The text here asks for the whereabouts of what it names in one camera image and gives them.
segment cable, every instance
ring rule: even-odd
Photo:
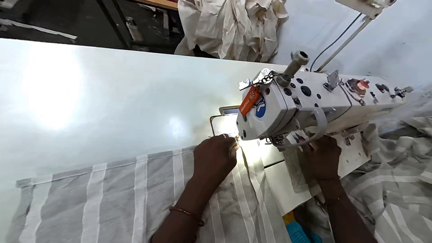
[[[268,165],[264,166],[264,169],[267,169],[267,168],[270,167],[270,166],[277,165],[277,164],[279,164],[280,162],[283,162],[283,161],[285,161],[285,160],[279,160],[279,161],[273,162],[273,163],[271,163],[271,164],[268,164]]]
[[[311,65],[311,68],[309,69],[309,72],[312,72],[312,67],[314,66],[315,62],[317,61],[317,59],[328,49],[330,48],[332,45],[334,45],[346,32],[349,28],[351,28],[351,26],[360,18],[360,16],[362,15],[362,13],[360,13],[352,22],[351,24],[342,32],[342,34],[340,34],[340,36],[333,42],[331,43],[329,46],[327,46],[327,48],[325,48],[318,56],[317,58],[315,58],[314,62]]]

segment blue logo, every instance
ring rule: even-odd
[[[257,108],[255,110],[255,116],[259,118],[263,117],[266,113],[266,101],[264,100],[264,97],[262,95],[260,101],[258,101],[255,106]]]

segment hand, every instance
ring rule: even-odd
[[[194,149],[195,181],[215,190],[237,163],[236,141],[228,135],[219,135],[202,141]]]
[[[313,147],[309,144],[302,146],[315,178],[317,180],[339,179],[337,169],[341,148],[337,145],[336,139],[323,136],[313,141]]]

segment sewing machine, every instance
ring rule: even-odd
[[[252,81],[239,83],[243,92],[240,111],[246,107],[251,90],[259,90],[256,102],[238,115],[236,124],[242,140],[269,139],[284,149],[309,143],[324,134],[348,137],[361,131],[370,120],[391,112],[404,103],[410,87],[393,87],[382,77],[309,72],[302,68],[308,56],[292,55],[283,73],[263,69]],[[301,143],[291,144],[286,136],[297,130],[315,134]]]

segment red bangle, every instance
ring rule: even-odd
[[[169,207],[169,210],[170,210],[170,211],[172,211],[172,210],[176,210],[176,211],[182,212],[182,213],[184,213],[184,214],[187,214],[187,215],[191,216],[193,219],[195,219],[196,221],[198,221],[198,225],[199,225],[200,227],[204,226],[204,221],[203,221],[203,220],[201,220],[198,216],[196,216],[196,215],[194,215],[194,214],[191,214],[190,212],[188,212],[188,211],[186,211],[186,210],[183,210],[183,209],[181,209],[181,208],[177,208],[177,207],[175,207],[175,206]]]

